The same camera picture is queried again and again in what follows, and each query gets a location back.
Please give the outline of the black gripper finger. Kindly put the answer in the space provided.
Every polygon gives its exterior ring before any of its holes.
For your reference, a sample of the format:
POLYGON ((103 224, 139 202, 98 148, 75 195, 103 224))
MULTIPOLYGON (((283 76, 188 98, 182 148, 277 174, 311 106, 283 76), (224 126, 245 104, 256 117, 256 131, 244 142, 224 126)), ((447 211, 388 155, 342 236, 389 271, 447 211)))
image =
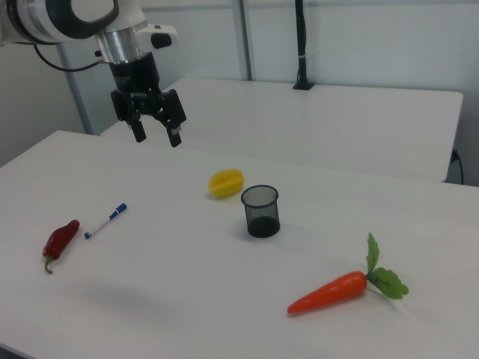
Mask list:
POLYGON ((181 124, 186 121, 186 114, 175 89, 153 95, 152 116, 165 127, 170 145, 179 146, 181 124))
POLYGON ((111 97, 118 121, 123 121, 128 125, 138 143, 144 141, 146 134, 140 120, 141 114, 132 95, 114 90, 111 92, 111 97))

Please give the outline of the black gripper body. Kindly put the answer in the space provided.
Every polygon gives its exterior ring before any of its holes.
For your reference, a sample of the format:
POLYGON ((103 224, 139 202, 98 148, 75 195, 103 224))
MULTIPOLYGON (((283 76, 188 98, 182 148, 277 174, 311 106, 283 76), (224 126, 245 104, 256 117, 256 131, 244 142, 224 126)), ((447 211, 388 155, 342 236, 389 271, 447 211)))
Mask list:
POLYGON ((152 114, 161 109, 159 73, 151 53, 134 61, 109 65, 117 89, 111 92, 116 114, 126 114, 132 102, 134 111, 152 114))

